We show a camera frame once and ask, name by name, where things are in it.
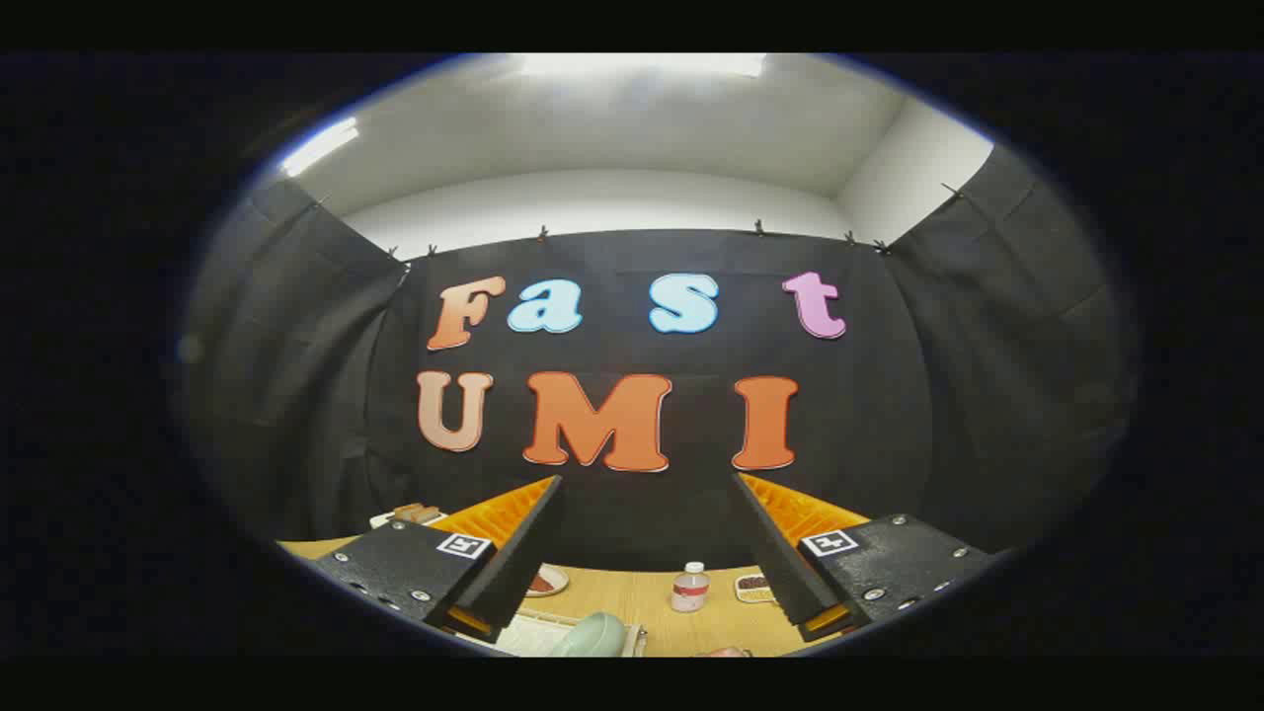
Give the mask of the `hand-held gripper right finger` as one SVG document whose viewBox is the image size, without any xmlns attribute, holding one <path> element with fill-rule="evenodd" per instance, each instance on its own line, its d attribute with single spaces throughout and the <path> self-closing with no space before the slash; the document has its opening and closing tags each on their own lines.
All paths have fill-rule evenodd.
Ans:
<svg viewBox="0 0 1264 711">
<path fill-rule="evenodd" d="M 994 564 L 994 554 L 911 514 L 865 517 L 744 472 L 731 477 L 731 506 L 804 641 L 902 616 Z"/>
</svg>

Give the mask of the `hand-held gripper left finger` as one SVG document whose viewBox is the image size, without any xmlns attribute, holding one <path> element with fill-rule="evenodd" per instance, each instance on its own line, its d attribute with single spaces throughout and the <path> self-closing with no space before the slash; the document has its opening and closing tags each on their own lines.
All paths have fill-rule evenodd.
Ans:
<svg viewBox="0 0 1264 711">
<path fill-rule="evenodd" d="M 550 476 L 437 522 L 384 522 L 313 568 L 412 624 L 492 643 L 545 563 L 561 490 L 562 478 Z"/>
</svg>

